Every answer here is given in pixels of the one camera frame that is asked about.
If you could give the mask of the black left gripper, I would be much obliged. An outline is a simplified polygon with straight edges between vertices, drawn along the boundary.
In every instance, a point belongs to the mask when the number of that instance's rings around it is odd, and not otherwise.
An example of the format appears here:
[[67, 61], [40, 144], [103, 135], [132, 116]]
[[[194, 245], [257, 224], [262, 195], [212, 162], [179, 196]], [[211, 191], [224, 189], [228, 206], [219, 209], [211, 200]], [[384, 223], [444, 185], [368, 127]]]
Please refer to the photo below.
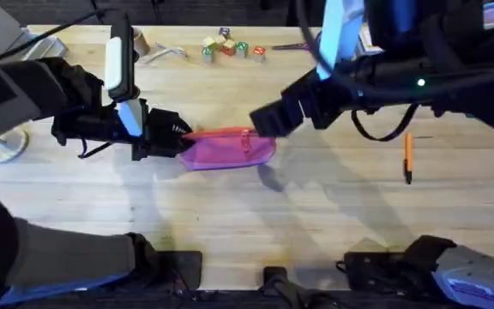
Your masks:
[[[123, 77], [117, 88], [109, 92], [111, 104], [102, 104], [104, 82], [87, 72], [80, 65], [71, 65], [61, 58], [46, 58], [41, 61], [62, 86], [68, 98], [67, 106], [55, 114], [51, 133], [64, 146], [69, 139], [79, 139], [103, 144], [79, 157], [86, 159], [113, 144], [129, 144], [131, 159], [140, 161], [149, 156], [174, 158], [190, 149], [190, 140], [182, 136], [192, 133], [191, 127], [177, 112], [153, 108], [148, 113], [146, 101], [141, 101], [141, 126], [139, 136], [132, 136], [118, 116], [117, 102], [121, 99], [137, 99], [139, 88], [135, 85], [134, 62], [127, 60], [118, 66]], [[156, 137], [150, 140], [149, 131]]]

